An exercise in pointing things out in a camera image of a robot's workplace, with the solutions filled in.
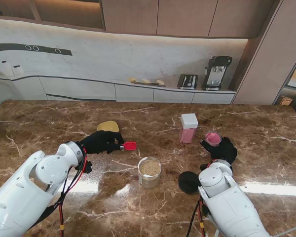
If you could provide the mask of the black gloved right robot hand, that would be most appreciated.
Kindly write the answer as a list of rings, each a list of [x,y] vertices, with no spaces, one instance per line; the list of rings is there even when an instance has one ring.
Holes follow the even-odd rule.
[[[212,159],[222,159],[230,165],[236,160],[237,149],[228,137],[223,137],[222,141],[215,147],[205,140],[200,140],[200,144],[210,153]]]

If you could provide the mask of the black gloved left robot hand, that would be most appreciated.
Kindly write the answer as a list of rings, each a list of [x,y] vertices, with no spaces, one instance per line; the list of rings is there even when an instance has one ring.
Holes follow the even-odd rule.
[[[120,146],[124,144],[124,139],[119,132],[112,131],[96,131],[85,137],[78,144],[85,148],[87,154],[100,154],[120,150]]]

